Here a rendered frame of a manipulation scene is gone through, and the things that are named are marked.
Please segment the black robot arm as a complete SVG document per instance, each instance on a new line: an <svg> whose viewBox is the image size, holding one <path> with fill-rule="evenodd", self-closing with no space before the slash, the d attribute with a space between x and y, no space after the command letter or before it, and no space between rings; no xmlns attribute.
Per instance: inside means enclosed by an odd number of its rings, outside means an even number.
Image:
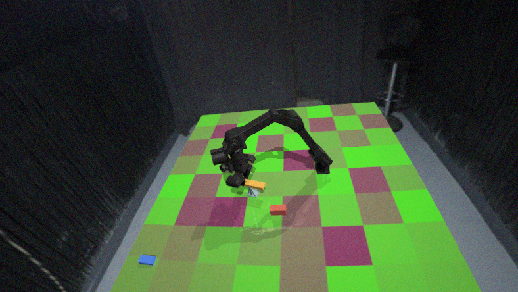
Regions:
<svg viewBox="0 0 518 292"><path fill-rule="evenodd" d="M309 147L307 152L315 161L317 174L330 174L329 165L331 165L333 161L311 138L310 134L304 128L301 117L294 109L270 109L268 112L244 126L235 127L226 131L225 138L222 142L223 147L210 150L214 166L221 164L219 166L221 172L229 171L233 173L233 165L230 164L230 161L239 162L244 159L243 149L247 148L245 143L247 138L274 122L290 127L306 142ZM228 154L231 158L228 157Z"/></svg>

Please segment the blue rectangular block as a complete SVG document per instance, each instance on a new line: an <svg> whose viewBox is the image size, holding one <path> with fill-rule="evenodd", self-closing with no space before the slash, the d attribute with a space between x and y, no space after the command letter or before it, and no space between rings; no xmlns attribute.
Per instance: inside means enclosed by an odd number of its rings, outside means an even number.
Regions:
<svg viewBox="0 0 518 292"><path fill-rule="evenodd" d="M139 264L146 264L146 265L153 266L155 261L156 261L156 257L155 256L141 255L141 257L138 260L138 263Z"/></svg>

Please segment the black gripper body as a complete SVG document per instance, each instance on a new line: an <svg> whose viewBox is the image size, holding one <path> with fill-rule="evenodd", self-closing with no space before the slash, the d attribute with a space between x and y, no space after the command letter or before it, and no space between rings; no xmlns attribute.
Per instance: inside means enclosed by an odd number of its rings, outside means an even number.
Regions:
<svg viewBox="0 0 518 292"><path fill-rule="evenodd" d="M233 165L232 170L235 171L235 173L234 176L230 175L226 179L226 186L239 188L242 184L243 173L245 173L245 170L249 167L248 161L254 163L254 161L256 160L254 155L244 154L244 156L244 159L239 162L233 162L232 160L230 161L230 164Z"/></svg>

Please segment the yellow rectangular bar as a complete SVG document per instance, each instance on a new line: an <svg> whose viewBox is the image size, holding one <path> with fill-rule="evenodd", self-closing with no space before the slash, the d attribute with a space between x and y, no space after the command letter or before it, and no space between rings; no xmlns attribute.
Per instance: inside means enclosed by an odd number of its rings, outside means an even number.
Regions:
<svg viewBox="0 0 518 292"><path fill-rule="evenodd" d="M254 180L245 179L245 185L243 187L249 187L252 189L257 189L257 190L263 191L265 186L266 186L266 183L264 183L264 182L258 182L258 181L254 181Z"/></svg>

